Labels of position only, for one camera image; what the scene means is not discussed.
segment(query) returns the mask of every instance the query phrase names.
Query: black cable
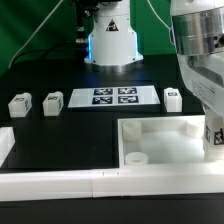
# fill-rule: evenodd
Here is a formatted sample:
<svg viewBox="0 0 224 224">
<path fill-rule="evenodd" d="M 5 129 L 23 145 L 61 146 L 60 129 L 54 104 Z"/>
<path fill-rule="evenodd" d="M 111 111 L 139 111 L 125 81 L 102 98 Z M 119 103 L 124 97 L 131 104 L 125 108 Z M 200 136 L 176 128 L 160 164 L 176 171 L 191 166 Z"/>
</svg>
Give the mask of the black cable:
<svg viewBox="0 0 224 224">
<path fill-rule="evenodd" d="M 40 60 L 42 60 L 42 59 L 44 59 L 51 51 L 53 51 L 53 50 L 55 50 L 55 49 L 57 49 L 57 48 L 60 48 L 60 47 L 64 47 L 64 46 L 66 46 L 66 45 L 75 45 L 75 42 L 74 41 L 66 41 L 66 42 L 64 42 L 64 43 L 58 43 L 58 44 L 55 44 L 55 45 L 53 45 L 52 47 L 50 47 L 48 50 L 46 50 L 45 52 L 44 52 L 44 54 L 43 55 L 41 55 L 40 57 L 39 57 L 39 59 Z"/>
<path fill-rule="evenodd" d="M 81 49 L 78 49 L 78 48 L 76 48 L 76 49 L 55 49 L 55 50 L 52 50 L 52 51 L 54 51 L 54 52 L 61 52 L 61 51 L 67 51 L 67 52 L 72 51 L 72 52 L 74 52 L 76 50 L 81 50 Z M 50 53 L 48 49 L 46 49 L 46 50 L 32 50 L 32 51 L 27 51 L 27 52 L 21 53 L 14 58 L 14 60 L 12 61 L 12 66 L 11 67 L 13 67 L 13 65 L 15 65 L 16 61 L 19 58 L 23 57 L 24 55 L 28 55 L 28 54 L 32 54 L 32 53 L 38 53 L 38 52 L 48 52 L 48 54 Z"/>
</svg>

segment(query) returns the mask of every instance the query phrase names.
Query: black table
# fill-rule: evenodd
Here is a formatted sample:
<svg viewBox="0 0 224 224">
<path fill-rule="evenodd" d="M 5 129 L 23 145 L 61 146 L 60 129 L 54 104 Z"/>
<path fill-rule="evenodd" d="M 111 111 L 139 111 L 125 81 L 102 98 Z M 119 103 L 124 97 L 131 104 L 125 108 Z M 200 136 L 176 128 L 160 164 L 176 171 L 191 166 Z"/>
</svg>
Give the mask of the black table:
<svg viewBox="0 0 224 224">
<path fill-rule="evenodd" d="M 155 86 L 160 105 L 68 108 L 74 88 L 145 85 Z M 167 87 L 180 90 L 182 113 L 166 113 Z M 59 117 L 44 117 L 42 102 L 55 91 L 63 92 L 64 108 Z M 24 92 L 31 93 L 33 107 L 25 118 L 11 119 L 7 104 Z M 12 126 L 16 138 L 0 173 L 119 167 L 117 119 L 203 113 L 184 87 L 175 55 L 145 56 L 143 66 L 121 74 L 85 70 L 79 58 L 25 61 L 0 77 L 0 96 L 0 127 Z M 2 202 L 0 223 L 223 223 L 223 199 L 205 194 Z"/>
</svg>

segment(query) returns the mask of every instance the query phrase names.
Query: warning label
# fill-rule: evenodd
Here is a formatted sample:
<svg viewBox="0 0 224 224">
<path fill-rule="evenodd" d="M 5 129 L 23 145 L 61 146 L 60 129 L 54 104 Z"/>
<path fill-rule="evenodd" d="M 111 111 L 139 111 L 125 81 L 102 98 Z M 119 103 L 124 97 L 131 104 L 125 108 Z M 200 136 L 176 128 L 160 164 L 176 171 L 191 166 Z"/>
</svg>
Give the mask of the warning label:
<svg viewBox="0 0 224 224">
<path fill-rule="evenodd" d="M 106 31 L 119 31 L 113 19 L 110 21 Z"/>
</svg>

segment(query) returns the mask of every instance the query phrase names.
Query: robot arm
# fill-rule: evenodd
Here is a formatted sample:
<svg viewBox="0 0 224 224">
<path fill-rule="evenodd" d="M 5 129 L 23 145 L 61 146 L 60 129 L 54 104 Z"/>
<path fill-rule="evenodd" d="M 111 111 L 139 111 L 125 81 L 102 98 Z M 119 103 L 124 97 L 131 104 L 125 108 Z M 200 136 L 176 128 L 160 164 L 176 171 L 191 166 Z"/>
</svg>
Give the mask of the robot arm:
<svg viewBox="0 0 224 224">
<path fill-rule="evenodd" d="M 72 0 L 83 17 L 93 14 L 88 37 L 87 68 L 99 72 L 125 72 L 143 61 L 137 34 L 131 28 L 130 0 Z"/>
<path fill-rule="evenodd" d="M 171 16 L 183 81 L 205 108 L 205 153 L 224 159 L 224 1 L 172 0 Z"/>
</svg>

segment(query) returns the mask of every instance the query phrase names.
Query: white plastic box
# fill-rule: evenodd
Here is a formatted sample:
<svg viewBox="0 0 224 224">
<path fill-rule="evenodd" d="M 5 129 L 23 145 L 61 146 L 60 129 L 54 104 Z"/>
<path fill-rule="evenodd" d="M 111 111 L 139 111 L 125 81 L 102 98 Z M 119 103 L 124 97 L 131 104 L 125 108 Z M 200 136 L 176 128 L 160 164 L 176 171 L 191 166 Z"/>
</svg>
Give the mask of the white plastic box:
<svg viewBox="0 0 224 224">
<path fill-rule="evenodd" d="M 167 88 L 164 90 L 164 103 L 167 112 L 182 111 L 182 97 L 178 89 Z"/>
<path fill-rule="evenodd" d="M 43 102 L 44 116 L 58 116 L 64 106 L 61 92 L 49 93 Z"/>
<path fill-rule="evenodd" d="M 10 117 L 25 117 L 32 107 L 29 93 L 17 94 L 8 104 Z"/>
</svg>

